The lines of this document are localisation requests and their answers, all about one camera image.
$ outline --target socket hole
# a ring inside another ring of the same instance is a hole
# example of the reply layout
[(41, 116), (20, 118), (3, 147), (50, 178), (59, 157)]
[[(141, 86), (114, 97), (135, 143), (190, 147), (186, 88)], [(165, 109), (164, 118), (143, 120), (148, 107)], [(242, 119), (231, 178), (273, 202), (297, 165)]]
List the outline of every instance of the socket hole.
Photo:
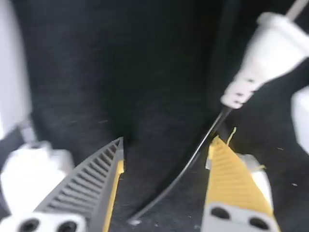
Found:
[(268, 230), (269, 229), (268, 225), (262, 219), (260, 219), (258, 217), (251, 218), (249, 222), (250, 222), (250, 225), (252, 225), (256, 228), (259, 228), (261, 230)]
[(19, 232), (33, 232), (38, 228), (39, 224), (39, 220), (35, 218), (29, 219), (20, 226)]
[(221, 219), (230, 219), (230, 214), (223, 208), (216, 207), (211, 210), (211, 215)]
[(67, 221), (62, 223), (57, 232), (75, 232), (77, 229), (77, 224), (74, 221)]

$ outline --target white connector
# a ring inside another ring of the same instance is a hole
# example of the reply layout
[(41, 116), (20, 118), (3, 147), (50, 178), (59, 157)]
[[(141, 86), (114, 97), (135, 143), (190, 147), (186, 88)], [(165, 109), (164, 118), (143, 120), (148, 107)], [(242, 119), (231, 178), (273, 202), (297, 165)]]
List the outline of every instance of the white connector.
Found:
[(288, 17), (263, 13), (249, 42), (240, 71), (221, 97), (222, 104), (240, 108), (264, 83), (295, 69), (309, 56), (309, 37)]

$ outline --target black fabric surface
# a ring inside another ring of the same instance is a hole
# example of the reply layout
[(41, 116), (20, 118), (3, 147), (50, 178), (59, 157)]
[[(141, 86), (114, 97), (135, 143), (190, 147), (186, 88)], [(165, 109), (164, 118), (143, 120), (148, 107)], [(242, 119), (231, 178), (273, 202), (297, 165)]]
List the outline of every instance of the black fabric surface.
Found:
[[(127, 170), (111, 232), (199, 231), (205, 157), (141, 225), (125, 220), (218, 113), (217, 96), (238, 70), (256, 18), (264, 11), (284, 13), (293, 1), (242, 2), (221, 78), (207, 77), (221, 1), (14, 0), (40, 138), (71, 151), (76, 164), (111, 140), (126, 139)], [(306, 12), (297, 20), (305, 30)], [(283, 232), (307, 231), (309, 156), (295, 141), (290, 98), (309, 84), (308, 71), (306, 61), (266, 84), (227, 121), (238, 128), (236, 151), (254, 154), (267, 167)], [(6, 149), (1, 160), (19, 142), (0, 144)]]

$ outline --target yellow and gray device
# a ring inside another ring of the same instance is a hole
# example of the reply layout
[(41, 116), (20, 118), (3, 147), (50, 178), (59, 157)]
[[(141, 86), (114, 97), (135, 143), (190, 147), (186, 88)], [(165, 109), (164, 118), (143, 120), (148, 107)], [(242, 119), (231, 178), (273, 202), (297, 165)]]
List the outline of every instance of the yellow and gray device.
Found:
[(201, 232), (279, 232), (265, 185), (263, 189), (253, 179), (259, 170), (248, 167), (219, 137), (214, 138), (209, 157)]
[(118, 138), (79, 164), (33, 213), (2, 220), (0, 231), (107, 232), (123, 172), (123, 138)]

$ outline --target black cable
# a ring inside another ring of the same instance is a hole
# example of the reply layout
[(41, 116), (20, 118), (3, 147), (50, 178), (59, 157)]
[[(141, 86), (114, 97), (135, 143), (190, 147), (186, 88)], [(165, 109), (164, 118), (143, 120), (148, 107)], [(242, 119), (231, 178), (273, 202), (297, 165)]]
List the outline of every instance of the black cable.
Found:
[[(211, 61), (210, 61), (210, 77), (213, 77), (213, 74), (218, 71), (218, 66), (222, 65), (224, 60), (224, 56), (226, 55), (227, 42), (230, 38), (230, 35), (233, 30), (233, 26), (236, 21), (236, 16), (238, 15), (238, 11), (240, 8), (241, 0), (226, 0), (223, 13), (219, 23), (219, 29), (217, 32), (217, 38), (215, 41), (215, 49), (212, 52)], [(211, 128), (202, 136), (202, 139), (199, 141), (198, 146), (195, 147), (194, 151), (191, 153), (191, 157), (189, 161), (181, 168), (180, 172), (175, 175), (175, 178), (166, 185), (165, 188), (156, 196), (152, 198), (144, 207), (142, 207), (138, 212), (132, 215), (127, 223), (129, 224), (138, 224), (136, 221), (144, 215), (147, 211), (149, 211), (154, 205), (156, 205), (160, 200), (162, 200), (169, 192), (173, 189), (173, 187), (178, 183), (181, 177), (184, 175), (186, 170), (192, 166), (193, 163), (197, 160), (200, 154), (200, 150), (203, 148), (205, 143), (208, 141), (210, 135), (214, 135), (214, 133), (218, 130), (220, 125), (232, 111), (231, 108), (224, 107), (222, 112), (219, 114)]]
[(189, 159), (189, 161), (184, 165), (184, 167), (181, 169), (181, 171), (177, 174), (177, 176), (173, 179), (173, 181), (166, 186), (153, 200), (151, 200), (146, 206), (144, 206), (140, 211), (135, 213), (133, 216), (131, 216), (127, 222), (129, 224), (135, 225), (136, 220), (138, 220), (143, 214), (145, 214), (148, 210), (150, 210), (154, 205), (156, 205), (160, 200), (162, 200), (169, 191), (178, 183), (178, 181), (181, 179), (183, 174), (187, 171), (187, 169), (197, 160), (197, 157), (199, 155), (199, 151), (209, 137), (213, 136), (214, 133), (218, 130), (222, 122), (226, 119), (226, 117), (229, 115), (229, 113), (232, 111), (231, 108), (224, 107), (222, 112), (218, 115), (213, 125), (210, 127), (210, 129), (203, 135), (201, 141), (199, 141), (198, 146), (194, 149), (192, 152), (192, 156)]

